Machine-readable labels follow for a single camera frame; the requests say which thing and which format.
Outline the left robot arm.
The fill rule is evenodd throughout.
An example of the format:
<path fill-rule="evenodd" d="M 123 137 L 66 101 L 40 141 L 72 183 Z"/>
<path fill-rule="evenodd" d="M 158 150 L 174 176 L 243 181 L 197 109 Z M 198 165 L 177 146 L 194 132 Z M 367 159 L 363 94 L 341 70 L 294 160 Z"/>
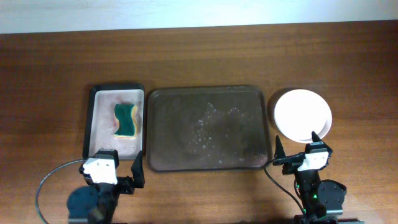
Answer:
<path fill-rule="evenodd" d="M 101 149 L 79 168 L 87 185 L 74 190 L 67 200 L 68 223 L 111 223 L 120 195 L 132 195 L 145 185 L 143 153 L 131 166 L 132 176 L 118 177 L 118 152 Z"/>

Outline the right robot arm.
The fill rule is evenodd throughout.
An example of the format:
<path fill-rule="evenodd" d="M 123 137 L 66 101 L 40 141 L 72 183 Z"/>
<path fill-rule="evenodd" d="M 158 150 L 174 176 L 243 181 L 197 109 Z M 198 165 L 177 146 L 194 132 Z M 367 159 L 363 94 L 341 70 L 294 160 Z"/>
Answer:
<path fill-rule="evenodd" d="M 275 138 L 273 166 L 282 166 L 283 175 L 294 175 L 294 189 L 300 199 L 302 213 L 295 223 L 338 223 L 343 214 L 346 186 L 334 180 L 322 180 L 319 172 L 328 165 L 333 150 L 312 133 L 305 150 L 286 156 L 280 138 Z"/>

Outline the white plate front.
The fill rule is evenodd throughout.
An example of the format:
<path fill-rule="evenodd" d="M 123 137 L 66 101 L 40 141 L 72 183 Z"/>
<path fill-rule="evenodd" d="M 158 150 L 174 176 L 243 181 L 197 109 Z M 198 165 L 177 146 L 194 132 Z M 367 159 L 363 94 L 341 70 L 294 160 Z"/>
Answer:
<path fill-rule="evenodd" d="M 277 123 L 279 131 L 292 141 L 300 143 L 312 142 L 312 132 L 321 139 L 330 131 L 333 120 L 284 121 Z"/>

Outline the green and yellow sponge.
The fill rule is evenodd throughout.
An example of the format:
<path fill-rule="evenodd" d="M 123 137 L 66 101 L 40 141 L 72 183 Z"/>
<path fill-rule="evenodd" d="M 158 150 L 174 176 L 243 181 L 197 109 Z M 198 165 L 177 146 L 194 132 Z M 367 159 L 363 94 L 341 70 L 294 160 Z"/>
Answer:
<path fill-rule="evenodd" d="M 137 133 L 137 121 L 135 112 L 137 106 L 134 104 L 116 104 L 114 117 L 118 128 L 114 135 L 117 138 L 134 138 Z"/>

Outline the white plate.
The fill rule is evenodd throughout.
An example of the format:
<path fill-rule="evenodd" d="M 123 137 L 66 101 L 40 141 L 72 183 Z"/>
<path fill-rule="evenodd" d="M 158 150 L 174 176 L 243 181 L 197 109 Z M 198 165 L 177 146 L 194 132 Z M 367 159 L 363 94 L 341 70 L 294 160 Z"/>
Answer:
<path fill-rule="evenodd" d="M 284 121 L 333 119 L 326 100 L 319 94 L 305 89 L 290 90 L 280 96 L 275 103 L 272 117 L 276 127 L 277 123 Z"/>
<path fill-rule="evenodd" d="M 292 141 L 300 143 L 312 142 L 312 132 L 321 139 L 330 131 L 333 120 L 284 121 L 277 123 L 279 131 Z"/>

